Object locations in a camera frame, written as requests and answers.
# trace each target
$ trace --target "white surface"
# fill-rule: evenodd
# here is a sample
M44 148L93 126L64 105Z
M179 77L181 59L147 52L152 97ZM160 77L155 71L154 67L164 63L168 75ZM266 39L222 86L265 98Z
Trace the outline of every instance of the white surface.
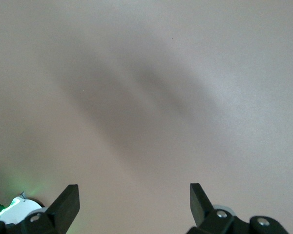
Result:
M42 208L37 202L20 197L14 198L12 203L13 205L6 206L6 209L0 212L0 221L6 224L18 224L22 222L29 213Z
M0 1L0 200L183 234L191 182L293 234L293 1Z

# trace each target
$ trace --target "black plastic bracket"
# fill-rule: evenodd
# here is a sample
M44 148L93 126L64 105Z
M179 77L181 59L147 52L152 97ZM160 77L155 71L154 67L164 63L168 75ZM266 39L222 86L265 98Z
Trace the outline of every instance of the black plastic bracket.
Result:
M190 207L196 227L187 234L289 234L270 217L254 216L246 223L228 211L215 210L200 184L190 185Z

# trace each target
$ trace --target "ceiling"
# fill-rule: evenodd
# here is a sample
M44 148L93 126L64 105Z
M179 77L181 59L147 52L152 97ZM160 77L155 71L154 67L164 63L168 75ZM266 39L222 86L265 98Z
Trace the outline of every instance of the ceiling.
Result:
M193 182L293 234L293 1L0 1L1 203L184 234Z

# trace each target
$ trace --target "silver screw head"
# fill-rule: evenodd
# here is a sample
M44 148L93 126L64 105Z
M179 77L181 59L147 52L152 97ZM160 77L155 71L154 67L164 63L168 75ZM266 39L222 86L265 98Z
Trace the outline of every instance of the silver screw head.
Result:
M265 218L258 218L257 222L262 226L269 226L270 225L269 221L266 220Z
M41 216L40 213L39 214L36 214L35 216L32 216L29 221L30 222L35 222L35 221L37 221L40 218L40 216Z
M220 218L227 218L227 214L224 211L217 211L217 215Z

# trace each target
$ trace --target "white motor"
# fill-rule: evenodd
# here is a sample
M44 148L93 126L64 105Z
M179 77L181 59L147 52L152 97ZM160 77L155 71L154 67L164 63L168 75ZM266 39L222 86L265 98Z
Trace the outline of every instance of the white motor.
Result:
M0 221L5 224L18 224L22 222L29 214L42 207L37 202L30 199L23 199L17 196L13 199L10 206L0 211Z

